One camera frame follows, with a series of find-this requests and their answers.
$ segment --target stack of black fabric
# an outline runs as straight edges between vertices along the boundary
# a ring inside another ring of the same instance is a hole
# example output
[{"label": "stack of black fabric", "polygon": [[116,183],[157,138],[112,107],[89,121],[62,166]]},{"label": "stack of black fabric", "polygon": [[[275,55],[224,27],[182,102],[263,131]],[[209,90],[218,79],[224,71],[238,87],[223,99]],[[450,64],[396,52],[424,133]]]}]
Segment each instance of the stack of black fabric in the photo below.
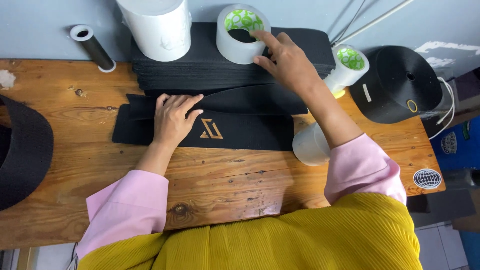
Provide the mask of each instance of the stack of black fabric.
[{"label": "stack of black fabric", "polygon": [[[303,49],[320,77],[325,78],[335,68],[324,32],[272,27],[272,34],[280,32],[287,33]],[[150,144],[159,95],[203,94],[204,99],[193,109],[204,112],[195,120],[181,147],[292,151],[291,115],[308,113],[303,101],[275,84],[262,67],[225,59],[216,47],[216,23],[192,23],[191,36],[187,54],[171,62],[144,56],[132,39],[132,68],[145,96],[128,95],[130,104],[120,107],[112,141]]]},{"label": "stack of black fabric", "polygon": [[[272,27],[272,34],[287,33],[305,51],[320,77],[335,68],[328,35],[319,30]],[[239,65],[216,48],[216,23],[193,23],[192,45],[182,58],[171,62],[150,59],[132,39],[132,68],[142,90],[208,90],[272,84],[275,79],[256,64]]]}]

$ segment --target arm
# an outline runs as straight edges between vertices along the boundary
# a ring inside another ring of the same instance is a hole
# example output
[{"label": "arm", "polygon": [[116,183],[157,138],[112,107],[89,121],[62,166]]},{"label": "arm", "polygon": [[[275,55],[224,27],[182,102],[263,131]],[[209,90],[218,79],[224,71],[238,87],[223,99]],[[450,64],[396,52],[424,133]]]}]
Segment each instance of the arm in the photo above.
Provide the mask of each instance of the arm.
[{"label": "arm", "polygon": [[163,231],[168,193],[165,171],[173,151],[203,112],[194,110],[185,118],[187,111],[202,98],[163,94],[157,99],[155,136],[136,170],[86,200],[90,225],[76,249],[79,259],[99,247]]},{"label": "arm", "polygon": [[331,151],[325,197],[333,204],[351,193],[381,193],[406,204],[400,167],[341,108],[305,53],[285,33],[256,36],[271,58],[255,56],[282,85],[299,95],[322,129]]}]

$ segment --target white paint mark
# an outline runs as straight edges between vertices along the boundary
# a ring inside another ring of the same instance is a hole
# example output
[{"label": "white paint mark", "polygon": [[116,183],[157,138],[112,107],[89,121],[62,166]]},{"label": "white paint mark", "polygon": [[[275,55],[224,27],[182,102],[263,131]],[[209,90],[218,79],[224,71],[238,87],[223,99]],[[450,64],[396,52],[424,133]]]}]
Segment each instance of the white paint mark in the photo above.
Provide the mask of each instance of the white paint mark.
[{"label": "white paint mark", "polygon": [[446,43],[441,41],[429,41],[422,46],[415,49],[416,52],[428,52],[429,49],[436,48],[449,48],[449,49],[463,49],[463,50],[474,50],[476,55],[480,54],[480,46],[457,44],[457,43]]},{"label": "white paint mark", "polygon": [[0,70],[0,86],[8,89],[9,87],[13,87],[15,82],[15,75],[8,72],[8,70]]},{"label": "white paint mark", "polygon": [[455,59],[440,59],[440,58],[435,58],[435,57],[429,57],[427,58],[427,62],[430,64],[432,67],[443,67],[446,66],[450,63],[453,63]]},{"label": "white paint mark", "polygon": [[367,98],[367,101],[371,102],[372,99],[370,98],[370,94],[368,93],[367,85],[363,84],[362,86],[363,86],[363,92],[365,93],[365,97]]}]

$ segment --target white rod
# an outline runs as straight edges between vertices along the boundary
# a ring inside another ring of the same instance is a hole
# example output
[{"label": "white rod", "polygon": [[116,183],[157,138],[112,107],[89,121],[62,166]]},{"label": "white rod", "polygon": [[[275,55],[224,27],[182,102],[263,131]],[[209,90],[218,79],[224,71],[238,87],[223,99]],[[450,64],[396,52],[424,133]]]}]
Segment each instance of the white rod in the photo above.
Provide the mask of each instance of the white rod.
[{"label": "white rod", "polygon": [[358,29],[357,31],[351,33],[350,35],[342,38],[341,40],[339,40],[338,42],[336,42],[333,47],[336,47],[336,46],[344,43],[345,41],[351,39],[352,37],[360,34],[361,32],[367,30],[367,28],[369,28],[370,26],[372,26],[372,25],[376,24],[377,22],[385,19],[386,17],[392,15],[393,13],[397,12],[398,10],[400,10],[400,9],[403,8],[404,6],[410,4],[411,2],[413,2],[413,0],[405,0],[405,1],[403,1],[402,3],[398,4],[396,7],[394,7],[394,8],[392,8],[392,9],[390,9],[389,11],[385,12],[385,13],[384,13],[383,15],[381,15],[380,17],[378,17],[378,18],[376,18],[375,20],[373,20],[373,21],[369,22],[368,24],[364,25],[362,28],[360,28],[360,29]]}]

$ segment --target yellow fabric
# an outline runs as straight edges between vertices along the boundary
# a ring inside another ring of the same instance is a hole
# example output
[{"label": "yellow fabric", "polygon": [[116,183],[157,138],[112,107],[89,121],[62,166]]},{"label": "yellow fabric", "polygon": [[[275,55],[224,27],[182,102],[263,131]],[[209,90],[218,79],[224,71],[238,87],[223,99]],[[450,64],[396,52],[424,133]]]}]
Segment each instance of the yellow fabric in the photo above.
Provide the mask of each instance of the yellow fabric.
[{"label": "yellow fabric", "polygon": [[421,269],[407,208],[376,193],[278,217],[140,235],[98,248],[80,270]]}]

